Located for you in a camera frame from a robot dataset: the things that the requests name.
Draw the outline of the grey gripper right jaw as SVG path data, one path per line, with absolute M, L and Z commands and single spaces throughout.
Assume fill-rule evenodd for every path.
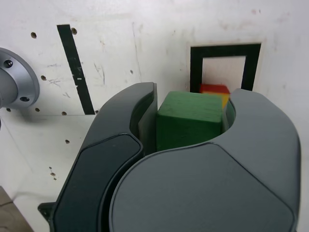
M 110 204 L 112 232 L 293 232 L 301 146 L 289 117 L 262 94 L 237 89 L 227 130 L 135 163 Z

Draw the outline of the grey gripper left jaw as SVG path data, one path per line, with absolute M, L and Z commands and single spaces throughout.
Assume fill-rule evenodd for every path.
M 124 173 L 156 151 L 157 87 L 138 83 L 109 99 L 91 124 L 50 216 L 53 232 L 106 232 Z

